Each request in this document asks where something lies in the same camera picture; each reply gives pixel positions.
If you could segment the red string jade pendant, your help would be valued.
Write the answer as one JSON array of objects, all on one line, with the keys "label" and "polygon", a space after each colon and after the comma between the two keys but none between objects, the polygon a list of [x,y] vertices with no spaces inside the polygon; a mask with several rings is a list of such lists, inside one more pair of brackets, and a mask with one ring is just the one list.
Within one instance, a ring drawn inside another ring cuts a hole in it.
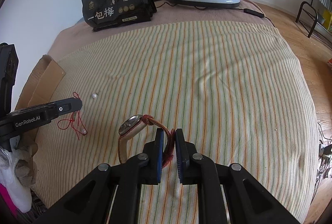
[{"label": "red string jade pendant", "polygon": [[[62,122],[68,122],[67,126],[60,126]],[[87,134],[87,129],[82,122],[80,111],[72,112],[70,118],[59,120],[57,127],[60,130],[67,130],[70,127],[74,130],[78,140],[80,140],[81,136],[85,136]]]}]

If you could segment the watch with red strap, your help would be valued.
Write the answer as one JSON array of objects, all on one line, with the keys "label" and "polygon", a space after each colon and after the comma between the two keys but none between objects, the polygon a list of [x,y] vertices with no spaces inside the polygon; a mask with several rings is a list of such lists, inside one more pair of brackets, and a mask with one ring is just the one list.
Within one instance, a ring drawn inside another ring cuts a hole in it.
[{"label": "watch with red strap", "polygon": [[127,119],[119,128],[118,158],[120,164],[124,164],[128,160],[127,142],[132,140],[132,138],[147,126],[157,126],[162,129],[167,136],[167,144],[163,151],[162,168],[165,168],[172,161],[175,149],[175,129],[169,130],[151,115],[138,114]]}]

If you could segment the cardboard box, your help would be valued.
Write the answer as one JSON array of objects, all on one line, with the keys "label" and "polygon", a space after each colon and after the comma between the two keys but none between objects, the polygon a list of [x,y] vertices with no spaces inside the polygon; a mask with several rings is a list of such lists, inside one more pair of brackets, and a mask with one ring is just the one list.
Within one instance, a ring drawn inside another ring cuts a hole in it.
[{"label": "cardboard box", "polygon": [[50,55],[43,55],[30,73],[15,110],[49,103],[65,74]]}]

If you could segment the white plastic bag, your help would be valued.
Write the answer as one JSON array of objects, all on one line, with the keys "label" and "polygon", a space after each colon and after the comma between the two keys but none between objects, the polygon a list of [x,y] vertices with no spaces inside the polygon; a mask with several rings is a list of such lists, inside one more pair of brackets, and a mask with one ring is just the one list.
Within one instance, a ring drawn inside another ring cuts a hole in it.
[{"label": "white plastic bag", "polygon": [[26,150],[9,152],[1,148],[1,184],[6,188],[12,202],[22,213],[31,210],[32,195],[29,176],[30,154]]}]

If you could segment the brown bed blanket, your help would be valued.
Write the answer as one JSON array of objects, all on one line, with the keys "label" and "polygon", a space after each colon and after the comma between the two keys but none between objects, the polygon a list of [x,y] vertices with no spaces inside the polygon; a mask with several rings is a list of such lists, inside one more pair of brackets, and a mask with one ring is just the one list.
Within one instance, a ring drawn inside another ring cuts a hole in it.
[{"label": "brown bed blanket", "polygon": [[58,34],[48,52],[48,55],[50,55],[55,61],[58,61],[75,50],[94,43],[100,39],[126,31],[168,23],[188,21],[233,21],[266,25],[271,24],[266,18],[256,17],[243,12],[244,9],[252,9],[260,13],[262,12],[260,7],[250,0],[241,0],[240,6],[236,10],[199,10],[192,6],[164,5],[162,2],[157,3],[157,5],[157,12],[153,15],[152,20],[149,22],[108,28],[98,32],[94,32],[92,27],[87,25],[86,22],[77,23],[76,25],[61,31]]}]

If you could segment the power strip with plugs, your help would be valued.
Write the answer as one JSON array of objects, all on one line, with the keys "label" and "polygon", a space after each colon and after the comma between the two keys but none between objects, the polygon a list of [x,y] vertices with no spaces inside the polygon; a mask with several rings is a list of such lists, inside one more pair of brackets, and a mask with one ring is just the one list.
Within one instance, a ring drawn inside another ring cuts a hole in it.
[{"label": "power strip with plugs", "polygon": [[324,135],[322,125],[318,122],[319,129],[319,168],[317,172],[318,185],[323,179],[331,178],[331,137]]}]

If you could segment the striped yellow towel blanket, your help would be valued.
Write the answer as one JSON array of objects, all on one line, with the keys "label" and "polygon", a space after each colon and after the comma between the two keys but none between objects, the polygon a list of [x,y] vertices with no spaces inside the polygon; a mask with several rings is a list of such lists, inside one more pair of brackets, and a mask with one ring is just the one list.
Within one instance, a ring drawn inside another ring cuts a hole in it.
[{"label": "striped yellow towel blanket", "polygon": [[78,93],[87,134],[38,130],[35,193],[50,207],[100,163],[118,164],[118,130],[149,114],[217,163],[245,167],[303,222],[318,132],[300,62],[264,24],[190,21],[110,36],[64,56],[52,98]]}]

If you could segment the black snack bag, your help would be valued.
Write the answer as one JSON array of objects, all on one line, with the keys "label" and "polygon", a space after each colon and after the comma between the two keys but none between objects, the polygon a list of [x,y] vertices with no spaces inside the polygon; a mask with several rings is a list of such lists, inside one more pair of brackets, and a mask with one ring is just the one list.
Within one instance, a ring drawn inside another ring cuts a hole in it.
[{"label": "black snack bag", "polygon": [[83,18],[94,31],[148,22],[156,12],[154,0],[82,0]]}]

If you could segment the black metal rack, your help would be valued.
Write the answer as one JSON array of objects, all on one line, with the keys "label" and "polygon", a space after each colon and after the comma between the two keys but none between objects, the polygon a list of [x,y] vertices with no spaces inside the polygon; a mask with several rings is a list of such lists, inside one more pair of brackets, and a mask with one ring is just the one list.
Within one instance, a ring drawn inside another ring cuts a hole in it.
[{"label": "black metal rack", "polygon": [[295,22],[308,38],[315,37],[331,48],[331,12],[319,0],[302,1]]}]

